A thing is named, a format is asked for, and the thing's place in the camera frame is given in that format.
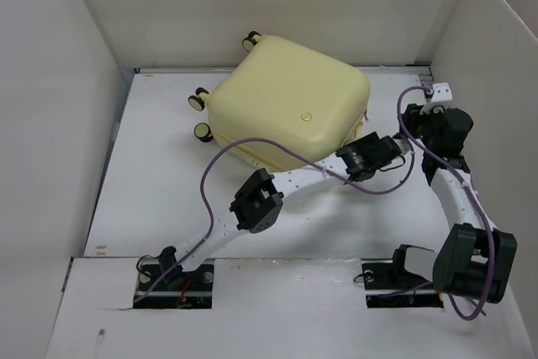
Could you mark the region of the yellow suitcase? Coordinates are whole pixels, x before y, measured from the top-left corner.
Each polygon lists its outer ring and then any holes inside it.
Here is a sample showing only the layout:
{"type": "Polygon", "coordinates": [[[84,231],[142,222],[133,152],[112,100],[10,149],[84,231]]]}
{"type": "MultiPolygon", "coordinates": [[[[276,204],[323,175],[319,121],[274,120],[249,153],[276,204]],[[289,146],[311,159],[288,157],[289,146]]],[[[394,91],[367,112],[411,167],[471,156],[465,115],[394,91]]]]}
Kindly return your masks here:
{"type": "MultiPolygon", "coordinates": [[[[371,94],[363,71],[275,35],[251,31],[242,45],[247,56],[223,82],[212,91],[199,87],[188,98],[208,114],[193,131],[200,141],[225,147],[265,138],[319,161],[359,137],[371,94]]],[[[262,143],[229,153],[269,172],[303,164],[262,143]]]]}

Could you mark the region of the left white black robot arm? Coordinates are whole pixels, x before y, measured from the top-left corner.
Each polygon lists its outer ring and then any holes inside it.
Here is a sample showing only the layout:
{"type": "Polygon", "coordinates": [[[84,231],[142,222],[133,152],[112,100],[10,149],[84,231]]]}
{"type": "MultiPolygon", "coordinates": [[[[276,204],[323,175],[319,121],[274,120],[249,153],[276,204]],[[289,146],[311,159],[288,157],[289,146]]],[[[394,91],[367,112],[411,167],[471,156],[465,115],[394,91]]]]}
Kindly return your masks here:
{"type": "Polygon", "coordinates": [[[336,184],[349,185],[369,195],[385,195],[399,189],[396,185],[385,191],[372,191],[358,183],[372,178],[376,172],[386,171],[394,160],[403,161],[410,151],[409,142],[399,135],[380,138],[376,133],[342,146],[316,162],[265,138],[246,138],[225,146],[208,164],[200,182],[201,197],[210,219],[208,230],[200,240],[187,244],[179,260],[161,257],[157,280],[168,288],[181,287],[187,281],[187,272],[198,269],[205,259],[232,240],[272,227],[283,205],[295,197],[303,197],[336,184]],[[274,173],[264,167],[257,169],[235,193],[225,213],[216,219],[204,189],[209,171],[224,153],[247,143],[262,143],[277,148],[302,162],[303,166],[274,173]]]}

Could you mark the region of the aluminium rail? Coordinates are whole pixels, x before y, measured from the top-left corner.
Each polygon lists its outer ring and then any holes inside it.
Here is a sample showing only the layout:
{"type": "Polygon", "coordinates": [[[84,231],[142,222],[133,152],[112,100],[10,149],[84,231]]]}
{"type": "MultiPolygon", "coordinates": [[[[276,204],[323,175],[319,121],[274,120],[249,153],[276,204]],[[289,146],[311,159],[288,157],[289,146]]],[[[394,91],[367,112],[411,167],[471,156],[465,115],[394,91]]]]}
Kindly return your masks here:
{"type": "Polygon", "coordinates": [[[431,88],[434,82],[431,69],[429,66],[418,66],[418,77],[420,85],[431,88]]]}

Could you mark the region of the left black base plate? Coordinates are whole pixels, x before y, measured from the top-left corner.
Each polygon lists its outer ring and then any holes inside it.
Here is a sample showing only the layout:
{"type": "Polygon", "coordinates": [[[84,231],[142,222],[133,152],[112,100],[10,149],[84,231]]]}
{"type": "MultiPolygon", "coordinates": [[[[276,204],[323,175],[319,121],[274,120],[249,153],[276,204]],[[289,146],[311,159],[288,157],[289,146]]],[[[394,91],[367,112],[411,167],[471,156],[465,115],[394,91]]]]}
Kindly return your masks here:
{"type": "Polygon", "coordinates": [[[140,301],[161,275],[156,260],[141,267],[133,299],[134,309],[211,309],[214,285],[214,261],[205,261],[194,272],[186,272],[174,280],[162,280],[140,301]]]}

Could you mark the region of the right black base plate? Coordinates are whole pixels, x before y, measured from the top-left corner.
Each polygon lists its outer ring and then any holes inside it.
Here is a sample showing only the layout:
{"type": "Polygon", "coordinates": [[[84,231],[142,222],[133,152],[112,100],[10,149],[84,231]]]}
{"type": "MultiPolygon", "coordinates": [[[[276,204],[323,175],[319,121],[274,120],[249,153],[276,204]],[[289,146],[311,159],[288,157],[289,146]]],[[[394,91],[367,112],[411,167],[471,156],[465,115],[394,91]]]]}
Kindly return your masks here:
{"type": "Polygon", "coordinates": [[[424,277],[395,269],[391,260],[363,261],[354,281],[364,287],[369,309],[444,308],[431,285],[419,287],[427,282],[424,277]]]}

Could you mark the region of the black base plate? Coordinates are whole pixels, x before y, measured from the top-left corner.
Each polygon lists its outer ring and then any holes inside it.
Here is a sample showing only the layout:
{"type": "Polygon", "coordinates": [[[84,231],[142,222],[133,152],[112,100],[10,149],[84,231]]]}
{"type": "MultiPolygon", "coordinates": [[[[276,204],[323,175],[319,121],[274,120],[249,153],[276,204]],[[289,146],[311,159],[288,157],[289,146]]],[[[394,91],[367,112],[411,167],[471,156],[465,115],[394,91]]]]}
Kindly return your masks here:
{"type": "Polygon", "coordinates": [[[363,261],[354,281],[364,287],[369,309],[444,308],[431,285],[419,287],[427,282],[424,277],[395,269],[391,260],[363,261]]]}
{"type": "Polygon", "coordinates": [[[140,301],[161,275],[156,260],[141,267],[133,299],[134,309],[211,309],[214,285],[214,261],[205,261],[194,272],[186,272],[174,280],[162,280],[140,301]]]}

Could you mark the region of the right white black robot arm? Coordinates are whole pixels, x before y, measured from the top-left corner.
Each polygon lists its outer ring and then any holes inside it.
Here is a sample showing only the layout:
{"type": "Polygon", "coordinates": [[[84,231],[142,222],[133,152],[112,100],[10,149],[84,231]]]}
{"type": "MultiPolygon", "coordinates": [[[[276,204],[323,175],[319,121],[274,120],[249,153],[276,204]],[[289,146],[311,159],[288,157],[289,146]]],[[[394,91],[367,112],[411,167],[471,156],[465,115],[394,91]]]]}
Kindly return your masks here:
{"type": "Polygon", "coordinates": [[[422,171],[451,227],[433,264],[435,289],[474,299],[487,290],[486,301],[499,303],[517,241],[497,229],[472,189],[470,168],[462,155],[472,118],[459,108],[425,112],[421,105],[411,103],[398,121],[400,133],[424,147],[422,171]]]}

